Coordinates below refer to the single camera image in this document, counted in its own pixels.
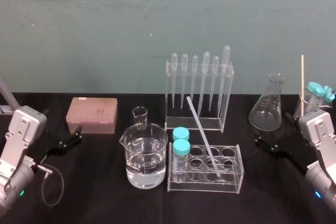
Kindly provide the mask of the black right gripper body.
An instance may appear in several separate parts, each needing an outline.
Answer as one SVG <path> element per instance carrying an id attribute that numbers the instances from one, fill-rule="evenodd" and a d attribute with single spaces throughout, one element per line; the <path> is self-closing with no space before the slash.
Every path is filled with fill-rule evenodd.
<path id="1" fill-rule="evenodd" d="M 280 137 L 280 153 L 302 173 L 317 161 L 315 151 L 299 132 L 289 132 Z"/>

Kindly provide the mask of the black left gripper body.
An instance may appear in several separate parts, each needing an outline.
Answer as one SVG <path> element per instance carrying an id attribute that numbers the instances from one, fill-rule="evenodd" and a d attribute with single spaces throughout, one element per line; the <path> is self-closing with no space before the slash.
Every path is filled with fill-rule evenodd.
<path id="1" fill-rule="evenodd" d="M 44 130 L 33 144 L 28 147 L 27 156 L 32 159 L 31 165 L 38 166 L 51 154 L 53 149 L 59 148 L 62 139 L 51 130 Z"/>

